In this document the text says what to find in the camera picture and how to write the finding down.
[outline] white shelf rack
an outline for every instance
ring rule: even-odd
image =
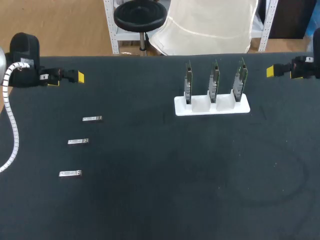
[[[138,32],[126,31],[119,28],[114,21],[114,8],[118,5],[115,0],[103,0],[106,20],[109,28],[110,41],[112,46],[113,54],[119,54],[118,41],[139,41],[140,34]],[[170,0],[160,0],[159,1],[168,11],[170,6]],[[266,0],[266,14],[265,21],[263,24],[258,13],[255,14],[252,24],[251,37],[261,38],[259,52],[264,52],[266,50],[269,33],[271,30],[272,22],[277,9],[278,0]],[[149,38],[157,32],[157,29],[148,32]]]

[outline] stool seat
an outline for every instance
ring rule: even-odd
[[[115,24],[126,31],[145,33],[161,27],[167,17],[166,8],[155,1],[128,1],[114,11]]]

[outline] white holder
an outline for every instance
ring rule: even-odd
[[[176,96],[174,108],[177,116],[245,114],[250,112],[247,96],[242,94],[241,101],[236,102],[233,90],[230,94],[218,94],[216,103],[211,103],[209,91],[207,95],[192,96],[191,104],[187,104],[185,94]]]

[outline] black tabletop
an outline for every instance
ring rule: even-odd
[[[266,78],[298,55],[42,58],[85,84],[10,95],[20,147],[0,173],[0,239],[318,239],[320,82]],[[216,59],[224,94],[241,57],[250,113],[175,115],[185,62],[204,95]],[[103,122],[82,122],[91,116]],[[5,111],[0,142],[2,165],[13,148]],[[70,170],[83,176],[58,177]]]

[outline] wooden floor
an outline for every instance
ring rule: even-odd
[[[41,56],[112,56],[103,0],[1,0],[0,5],[4,52],[14,34],[25,32],[38,37]],[[252,40],[249,53],[258,52],[259,42]],[[270,39],[266,52],[304,52],[308,43],[306,38]],[[139,54],[139,46],[120,51]]]

